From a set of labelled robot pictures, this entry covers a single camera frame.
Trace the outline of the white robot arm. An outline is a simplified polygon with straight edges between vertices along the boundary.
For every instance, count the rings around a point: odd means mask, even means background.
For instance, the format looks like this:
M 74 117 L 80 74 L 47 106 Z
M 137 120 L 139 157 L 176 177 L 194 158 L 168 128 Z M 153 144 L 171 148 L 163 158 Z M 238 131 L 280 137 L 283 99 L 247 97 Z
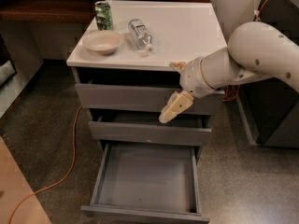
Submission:
M 228 45 L 188 63 L 172 62 L 180 74 L 181 92 L 174 92 L 161 111 L 167 123 L 193 105 L 227 85 L 242 85 L 275 77 L 299 91 L 299 46 L 275 27 L 251 21 L 237 27 Z

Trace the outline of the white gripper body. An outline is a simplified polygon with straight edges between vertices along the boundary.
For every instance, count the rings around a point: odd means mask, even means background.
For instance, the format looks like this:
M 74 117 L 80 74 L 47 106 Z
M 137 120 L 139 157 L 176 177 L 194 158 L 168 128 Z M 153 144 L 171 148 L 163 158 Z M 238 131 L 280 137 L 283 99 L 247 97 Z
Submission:
M 216 90 L 211 88 L 204 79 L 201 71 L 202 57 L 186 63 L 180 71 L 179 84 L 181 88 L 195 98 L 203 98 Z

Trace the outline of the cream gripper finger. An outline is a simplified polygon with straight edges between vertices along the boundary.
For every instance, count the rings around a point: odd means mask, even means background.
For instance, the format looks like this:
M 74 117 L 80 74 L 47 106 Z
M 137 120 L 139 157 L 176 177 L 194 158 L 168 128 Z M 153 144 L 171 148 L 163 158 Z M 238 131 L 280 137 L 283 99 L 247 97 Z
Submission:
M 174 68 L 176 71 L 181 71 L 185 65 L 185 62 L 171 62 L 169 64 L 169 66 Z
M 186 91 L 175 91 L 159 116 L 161 123 L 167 123 L 193 105 L 194 98 Z

